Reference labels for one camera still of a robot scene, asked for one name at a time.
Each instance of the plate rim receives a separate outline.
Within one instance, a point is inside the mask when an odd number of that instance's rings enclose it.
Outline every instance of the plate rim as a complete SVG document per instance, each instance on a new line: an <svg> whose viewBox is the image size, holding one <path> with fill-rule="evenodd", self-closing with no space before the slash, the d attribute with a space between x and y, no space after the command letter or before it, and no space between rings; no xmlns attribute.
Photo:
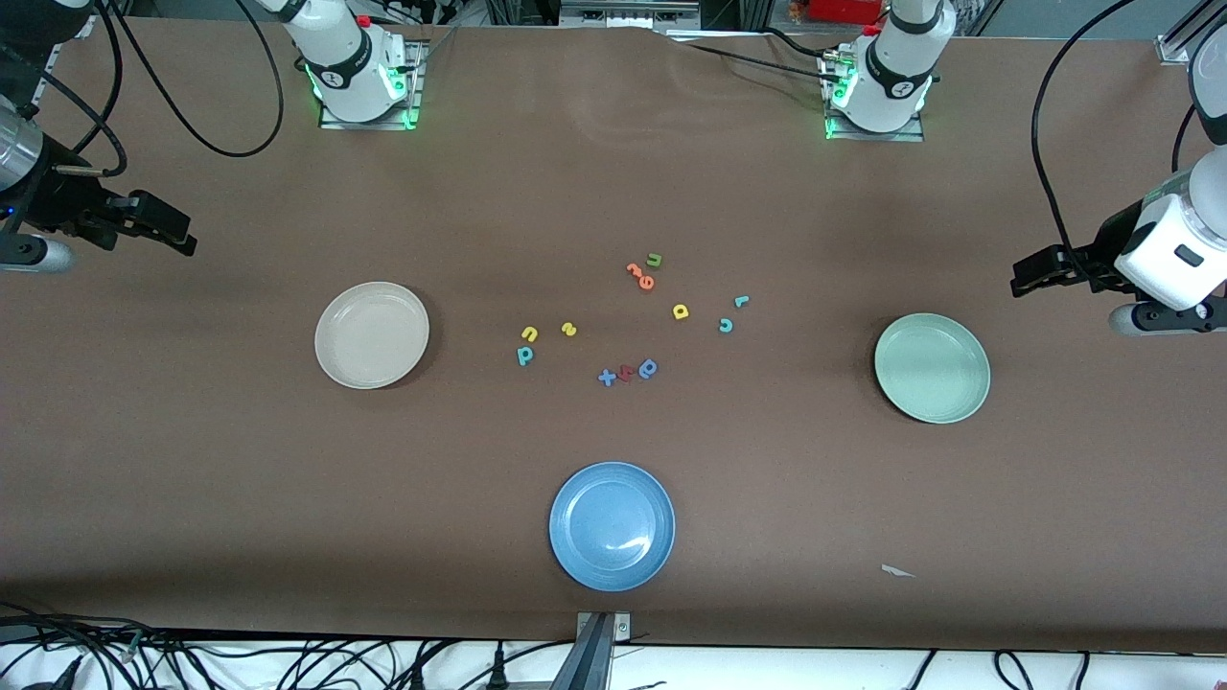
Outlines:
<svg viewBox="0 0 1227 690"><path fill-rule="evenodd" d="M383 382L383 383L375 383L375 384L355 384L355 383L350 383L347 381L342 381L341 378L339 378L339 376L336 373L329 371L329 368L326 366L324 366L324 357L320 356L320 343L324 339L324 334L323 334L323 331L324 331L324 318L329 314L329 312L334 311L334 307L336 307L344 300L346 300L347 297L350 297L351 293L357 292L357 291L363 290L363 289L369 289L369 287L382 287L382 289L388 290L389 292L398 292L398 293L407 296L410 300L412 300L412 302L415 302L418 306L418 308L422 309L422 314L426 317L425 318L425 322L426 322L426 334L425 335L426 335L426 338L422 340L422 350L420 352L417 352L412 357L412 360L410 361L410 363L405 368L405 371L402 371L395 378L393 378L390 381L387 381L387 382ZM407 376L409 372L413 371L413 367L416 367L418 365L418 362L422 361L422 357L426 356L426 349L431 346L431 313L426 308L426 303L422 302L421 297L418 297L416 293L413 293L412 290L410 290L409 287L405 287L404 285L400 285L399 282L391 282L391 281L388 281L388 280L371 280L371 281L367 281L367 282L360 282L357 285L353 285L353 286L350 286L350 287L345 289L336 297L333 297L333 301L329 302L326 307L324 307L323 312L320 312L319 319L315 322L314 346L315 346L315 362L319 363L319 368L324 370L324 373L328 374L328 377L331 378L334 382L336 382L336 383L339 383L339 384L341 384L341 386L344 386L346 388L355 389L355 390L374 390L377 388L383 388L385 386L391 386L393 383L396 383L398 381L405 378L405 376Z"/></svg>
<svg viewBox="0 0 1227 690"><path fill-rule="evenodd" d="M567 564L564 564L558 555L560 543L567 541L566 539L562 539L562 534L560 534L560 532L563 529L562 527L563 521L560 519L558 517L560 508L563 507L562 497L564 494L567 494L569 487L572 487L574 484L577 484L583 479L583 475L585 473L600 471L601 468L629 469L632 473L647 478L648 481L650 481L652 485L654 485L660 491L660 495L664 497L665 524L669 527L669 543L660 545L660 552L661 552L660 561L655 564L655 566L653 566L652 570L645 572L642 577L636 578L637 581L634 583L625 587L610 587L607 584L596 584L590 581L587 581L585 578L582 578L577 573L572 572L572 570L567 567ZM665 564L669 562L669 557L674 552L674 543L677 540L677 511L674 508L674 500L672 497L669 496L669 491L665 490L665 485L661 484L660 480L656 479L650 471L640 468L639 465L625 460L602 460L599 463L593 463L590 465L579 468L571 476L568 476L567 481L564 481L562 486L558 489L558 492L553 497L553 503L550 506L548 533L550 533L550 548L553 551L555 560L562 567L563 572L566 572L567 576L571 577L573 581L584 587L588 587L589 589L595 589L598 592L628 592L631 589L647 584L649 581L652 581L653 577L655 577L661 570L664 570ZM658 541L654 540L653 546L649 548L649 554L650 551L655 550L656 544Z"/></svg>
<svg viewBox="0 0 1227 690"><path fill-rule="evenodd" d="M984 362L984 390L983 390L983 393L979 395L979 399L975 401L974 405L969 405L969 409L964 414L962 414L962 415L960 415L960 416L957 416L955 419L925 417L925 416L923 416L923 415L920 415L918 413L914 413L914 411L907 409L906 406L903 406L894 398L894 395L891 394L891 392L887 389L886 384L882 383L882 355L883 355L885 341L886 341L887 336L888 335L893 336L896 333L898 333L898 331L903 330L904 328L907 328L908 324L906 324L903 322L907 322L907 320L921 320L921 319L925 319L925 320L933 319L933 320L936 320L937 323L941 323L942 325L953 327L953 329L962 330L963 333L966 333L967 336L972 339L972 343L975 344L975 350L978 352L979 361ZM887 325L882 330L881 335L877 336L877 344L874 347L874 377L877 379L877 387L882 390L882 394L886 395L886 398L891 401L891 404L894 405L894 408L897 410L899 410L901 413L908 415L909 417L919 420L919 421L923 421L925 424L957 424L957 422L961 422L961 421L966 420L967 417L974 415L975 413L978 413L980 410L982 406L984 406L984 403L989 398L989 390L991 390L991 388L993 388L993 365L991 365L991 362L989 362L989 355L988 355L988 351L984 350L984 344L980 343L980 339L977 338L975 334L972 333L972 330L969 328L967 328L966 325L958 323L957 320L955 320L955 319L952 319L952 318L950 318L950 317L947 317L945 314L937 314L937 313L933 313L933 312L915 312L915 313L910 313L910 314L904 314L904 316L894 319L893 322L890 323L890 325Z"/></svg>

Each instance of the white floor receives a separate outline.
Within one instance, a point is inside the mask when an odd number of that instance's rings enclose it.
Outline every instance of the white floor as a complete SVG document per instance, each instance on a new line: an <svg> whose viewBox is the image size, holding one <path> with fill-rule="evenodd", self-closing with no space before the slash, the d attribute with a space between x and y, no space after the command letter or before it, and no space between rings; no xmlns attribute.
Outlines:
<svg viewBox="0 0 1227 690"><path fill-rule="evenodd" d="M531 646L508 643L508 656ZM236 652L266 647L299 647L301 643L212 645ZM366 645L352 646L361 649ZM0 664L6 665L26 645L0 647ZM405 669L417 651L416 642L394 645L396 665ZM488 668L494 645L464 642L439 653L426 667L428 690L455 690ZM512 681L550 680L568 651L567 646L542 649L508 664ZM39 681L53 681L77 653L74 651L34 652L0 679L0 689L20 690ZM924 651L861 649L756 649L712 647L620 647L614 662L610 690L632 690L664 681L663 690L789 689L812 690L902 690L908 688L924 658ZM297 653L265 654L249 659L207 659L210 674L226 690L274 690ZM1075 653L1020 653L1036 690L1071 690L1081 657ZM378 670L389 674L393 661L387 649L366 657ZM96 662L86 656L75 690L106 690ZM329 670L345 659L334 654L312 670L298 688L313 689ZM1015 685L1025 688L1014 668L1005 668ZM364 670L348 667L339 678L352 678L358 685L341 688L383 690L382 684ZM178 689L167 664L157 669L158 686ZM193 689L204 690L204 681L189 676ZM1222 657L1175 657L1146 654L1094 654L1083 683L1085 690L1214 690L1227 680L1227 659ZM920 685L924 690L1009 690L993 669L990 652L940 652ZM117 679L117 689L124 685ZM485 680L474 688L483 689Z"/></svg>

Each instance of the mint green plate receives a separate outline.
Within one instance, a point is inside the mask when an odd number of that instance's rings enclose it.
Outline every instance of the mint green plate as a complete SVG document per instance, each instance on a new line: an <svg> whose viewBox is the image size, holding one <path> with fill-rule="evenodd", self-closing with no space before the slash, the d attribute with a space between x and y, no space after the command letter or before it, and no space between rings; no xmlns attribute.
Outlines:
<svg viewBox="0 0 1227 690"><path fill-rule="evenodd" d="M939 314L908 314L887 327L874 368L894 406L930 424L962 421L989 397L989 357L980 341Z"/></svg>

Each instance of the brown tabletop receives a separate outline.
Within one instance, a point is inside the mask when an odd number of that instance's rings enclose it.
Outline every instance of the brown tabletop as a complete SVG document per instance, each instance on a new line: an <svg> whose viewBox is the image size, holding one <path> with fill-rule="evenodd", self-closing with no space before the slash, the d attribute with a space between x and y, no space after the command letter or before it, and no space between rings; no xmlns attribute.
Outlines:
<svg viewBox="0 0 1227 690"><path fill-rule="evenodd" d="M134 23L200 130L264 136L250 27ZM636 29L460 29L417 131L320 131L269 38L286 124L249 160L193 141L129 54L109 187L189 214L195 258L74 242L71 274L0 275L4 598L222 629L552 638L626 609L661 642L1222 651L1223 340L1114 335L1121 300L1085 286L1010 296L1055 241L1027 131L1056 43L956 39L928 140L882 145L825 140L805 77ZM101 103L109 64L96 32L56 72ZM1070 54L1043 141L1075 239L1166 177L1185 83L1145 43ZM58 95L40 122L85 129ZM648 252L645 295L625 266ZM356 392L312 338L369 280L416 291L432 339ZM879 392L875 340L910 312L984 344L967 421ZM652 381L596 381L644 357ZM573 582L546 533L606 459L677 511L672 557L623 594Z"/></svg>

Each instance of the plate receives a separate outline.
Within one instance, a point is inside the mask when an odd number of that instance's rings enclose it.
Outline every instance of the plate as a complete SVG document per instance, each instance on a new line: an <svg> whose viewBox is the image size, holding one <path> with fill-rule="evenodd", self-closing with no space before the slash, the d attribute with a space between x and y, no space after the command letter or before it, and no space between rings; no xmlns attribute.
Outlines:
<svg viewBox="0 0 1227 690"><path fill-rule="evenodd" d="M894 406L920 421L953 424L989 395L989 357L972 331L939 314L909 314L877 339L877 382Z"/></svg>
<svg viewBox="0 0 1227 690"><path fill-rule="evenodd" d="M598 463L558 491L550 511L550 545L580 584L626 592L665 566L674 527L674 505L654 476L628 463Z"/></svg>
<svg viewBox="0 0 1227 690"><path fill-rule="evenodd" d="M426 307L394 282L363 282L341 292L315 325L315 357L333 381L380 388L400 381L426 352Z"/></svg>

